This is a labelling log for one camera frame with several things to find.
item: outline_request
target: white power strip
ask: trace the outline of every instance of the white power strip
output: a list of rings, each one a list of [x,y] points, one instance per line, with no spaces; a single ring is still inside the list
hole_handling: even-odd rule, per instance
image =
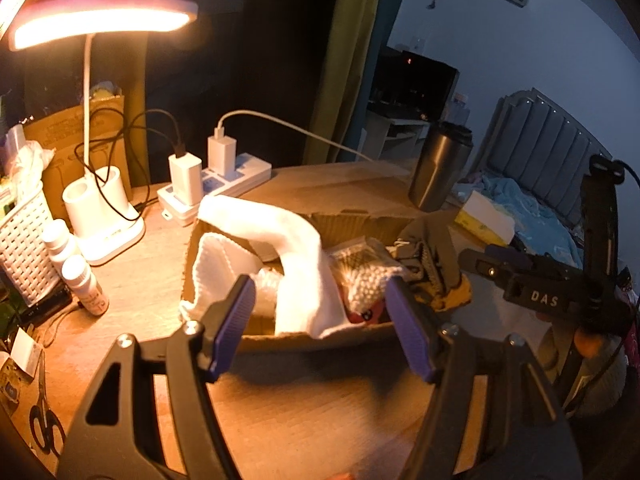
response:
[[[271,164],[249,153],[242,153],[236,156],[236,169],[231,175],[221,176],[210,168],[202,170],[202,188],[205,196],[239,196],[270,178]],[[158,190],[158,200],[164,207],[162,216],[177,221],[181,226],[192,223],[200,207],[200,204],[186,205],[178,199],[172,184]]]

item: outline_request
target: scissors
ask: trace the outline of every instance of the scissors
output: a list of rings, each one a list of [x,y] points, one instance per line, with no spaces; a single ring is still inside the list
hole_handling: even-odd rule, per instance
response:
[[[56,449],[56,441],[53,435],[53,429],[58,428],[60,437],[62,438],[62,444],[64,445],[66,440],[65,430],[62,428],[59,418],[49,409],[49,403],[47,402],[47,387],[45,384],[45,370],[44,370],[44,351],[40,352],[40,363],[38,372],[38,390],[40,395],[38,396],[38,402],[31,407],[29,412],[29,426],[31,427],[31,434],[36,441],[37,446],[44,454],[53,454],[60,458],[62,450]],[[35,422],[38,421],[40,427],[40,435],[42,436],[42,443],[35,429]]]

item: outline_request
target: gray upholstered headboard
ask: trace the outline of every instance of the gray upholstered headboard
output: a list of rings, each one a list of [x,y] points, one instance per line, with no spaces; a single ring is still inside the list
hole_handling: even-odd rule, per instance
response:
[[[611,158],[578,121],[532,88],[498,102],[471,171],[512,178],[573,227],[580,221],[580,183],[593,153]]]

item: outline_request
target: woven plastic basket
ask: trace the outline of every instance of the woven plastic basket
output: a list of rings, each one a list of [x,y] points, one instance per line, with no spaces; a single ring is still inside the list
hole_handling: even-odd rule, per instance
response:
[[[36,191],[0,221],[0,264],[28,306],[60,280],[40,237],[52,220],[39,182]]]

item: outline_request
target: screw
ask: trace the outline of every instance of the screw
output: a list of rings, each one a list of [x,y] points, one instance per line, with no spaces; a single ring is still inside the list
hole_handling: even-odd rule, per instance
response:
[[[458,335],[459,332],[460,332],[460,327],[448,321],[446,323],[443,323],[440,329],[440,333],[444,337],[455,337]]]
[[[190,319],[184,324],[183,330],[186,335],[194,335],[200,330],[200,323],[195,319]]]
[[[129,348],[131,345],[133,345],[133,336],[131,334],[119,335],[118,345],[120,345],[120,348]]]
[[[520,334],[509,334],[509,344],[511,346],[524,346],[526,343],[527,342],[524,341],[524,338]]]

